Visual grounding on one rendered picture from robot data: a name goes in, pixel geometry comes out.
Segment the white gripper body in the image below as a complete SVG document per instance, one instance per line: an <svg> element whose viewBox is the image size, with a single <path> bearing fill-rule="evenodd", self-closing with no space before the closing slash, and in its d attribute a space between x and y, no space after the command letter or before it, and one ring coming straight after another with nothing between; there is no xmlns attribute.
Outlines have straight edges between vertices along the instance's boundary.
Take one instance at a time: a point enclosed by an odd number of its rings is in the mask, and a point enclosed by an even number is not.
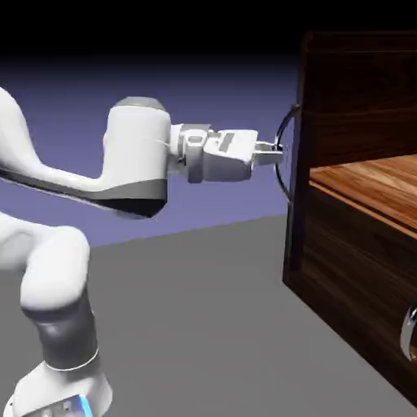
<svg viewBox="0 0 417 417"><path fill-rule="evenodd" d="M252 129L210 131L203 148L203 179L241 182L252 175L258 132Z"/></svg>

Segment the thin curved metal door handle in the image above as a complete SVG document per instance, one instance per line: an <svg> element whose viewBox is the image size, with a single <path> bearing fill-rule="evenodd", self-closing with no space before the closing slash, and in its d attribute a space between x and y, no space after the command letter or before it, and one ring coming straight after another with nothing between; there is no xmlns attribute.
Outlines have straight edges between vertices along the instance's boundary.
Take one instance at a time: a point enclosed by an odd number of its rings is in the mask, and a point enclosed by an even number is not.
<svg viewBox="0 0 417 417"><path fill-rule="evenodd" d="M285 164L287 164L287 159L288 159L288 153L289 153L289 147L288 146L284 146L281 142L282 142L282 138L283 138L283 134L286 130L286 128L288 127L288 124L290 123L291 119L294 119L297 114L300 111L301 106L299 104L293 104L290 108L290 110L288 111L288 113L286 114L286 116L282 119L278 130L275 134L275 139L274 139L274 150L275 151L280 151L281 154L283 155L283 161L285 162ZM281 191L284 193L286 200L288 202L288 206L291 207L292 206L292 198L290 195L290 191L288 190L287 186L285 185L282 176L281 176L281 172L279 169L280 166L280 162L277 162L274 164L274 171L275 171L275 176L277 179L277 182L279 184L279 187L281 189Z"/></svg>

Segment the tall dark wood cabinet door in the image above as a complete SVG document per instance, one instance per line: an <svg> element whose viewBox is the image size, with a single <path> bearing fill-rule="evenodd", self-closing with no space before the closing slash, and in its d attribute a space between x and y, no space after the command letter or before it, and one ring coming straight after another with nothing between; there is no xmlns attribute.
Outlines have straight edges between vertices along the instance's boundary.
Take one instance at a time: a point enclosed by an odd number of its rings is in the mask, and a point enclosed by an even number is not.
<svg viewBox="0 0 417 417"><path fill-rule="evenodd" d="M305 197L309 183L308 147L301 137L303 100L305 93L306 65L308 60L309 43L313 36L307 31L303 36L300 48L298 83L296 93L294 135L292 142L292 163L290 174L290 203L288 204L287 234L284 251L283 281L289 282L292 272L301 268L305 240Z"/></svg>

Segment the wide dark wood cabinet front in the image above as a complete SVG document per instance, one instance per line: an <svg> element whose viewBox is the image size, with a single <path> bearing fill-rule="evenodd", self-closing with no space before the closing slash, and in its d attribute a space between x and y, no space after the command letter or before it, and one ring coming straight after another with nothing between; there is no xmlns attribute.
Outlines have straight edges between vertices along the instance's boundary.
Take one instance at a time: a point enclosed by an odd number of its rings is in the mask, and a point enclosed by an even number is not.
<svg viewBox="0 0 417 417"><path fill-rule="evenodd" d="M306 301L417 407L417 364L400 347L417 301L417 230L311 187L302 271Z"/></svg>

